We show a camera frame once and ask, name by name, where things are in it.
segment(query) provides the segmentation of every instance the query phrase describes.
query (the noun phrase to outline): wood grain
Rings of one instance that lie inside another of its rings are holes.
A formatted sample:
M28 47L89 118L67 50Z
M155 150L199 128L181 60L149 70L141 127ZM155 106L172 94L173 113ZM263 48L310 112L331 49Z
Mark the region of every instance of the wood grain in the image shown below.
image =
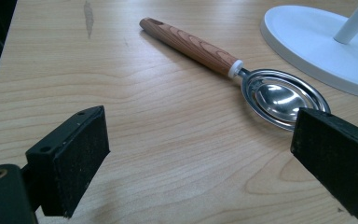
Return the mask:
M228 76L231 66L238 60L205 40L161 21L144 18L140 25L148 34L223 76Z
M0 164L75 112L104 105L111 153L73 217L39 223L358 223L290 153L292 133L258 117L228 79L161 44L152 17L245 62L315 87L358 126L358 97L298 71L260 22L289 0L19 0L0 61ZM346 17L358 0L297 0Z

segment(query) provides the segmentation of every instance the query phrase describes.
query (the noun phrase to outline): metal scoop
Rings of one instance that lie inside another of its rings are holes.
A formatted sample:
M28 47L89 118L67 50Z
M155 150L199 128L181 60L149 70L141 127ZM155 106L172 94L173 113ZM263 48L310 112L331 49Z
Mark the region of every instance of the metal scoop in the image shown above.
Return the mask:
M271 69L250 72L242 68L241 60L224 50L161 21L145 18L140 25L148 34L215 72L242 77L241 90L248 104L278 127L293 131L300 107L330 113L322 95L298 77Z

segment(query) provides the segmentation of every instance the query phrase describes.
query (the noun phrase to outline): white stand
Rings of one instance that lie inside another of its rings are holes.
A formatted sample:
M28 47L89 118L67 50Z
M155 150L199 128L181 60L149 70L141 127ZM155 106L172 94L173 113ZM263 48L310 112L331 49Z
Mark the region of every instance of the white stand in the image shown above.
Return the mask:
M274 7L266 13L261 33L298 69L358 95L358 8L348 20L316 8Z

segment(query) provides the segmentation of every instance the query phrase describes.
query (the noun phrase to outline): table surface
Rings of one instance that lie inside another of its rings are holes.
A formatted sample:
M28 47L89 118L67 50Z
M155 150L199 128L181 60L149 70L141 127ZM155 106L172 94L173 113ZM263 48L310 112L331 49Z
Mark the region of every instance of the table surface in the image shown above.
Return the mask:
M293 2L19 0L0 61L0 164L22 167L28 148L96 105L105 107L112 151L69 221L39 209L39 222L357 223L293 157L293 134L244 102L240 79L139 26L152 17L227 50L248 70L303 78L358 126L358 97L300 72L260 34L267 10ZM358 1L296 5L349 17Z

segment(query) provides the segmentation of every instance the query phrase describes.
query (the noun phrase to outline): wooden handle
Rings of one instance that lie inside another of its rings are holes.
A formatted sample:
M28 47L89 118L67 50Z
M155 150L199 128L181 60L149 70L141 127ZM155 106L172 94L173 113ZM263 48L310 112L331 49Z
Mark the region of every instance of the wooden handle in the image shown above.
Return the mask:
M141 27L156 39L224 76L235 77L243 62L224 50L161 21L144 18Z

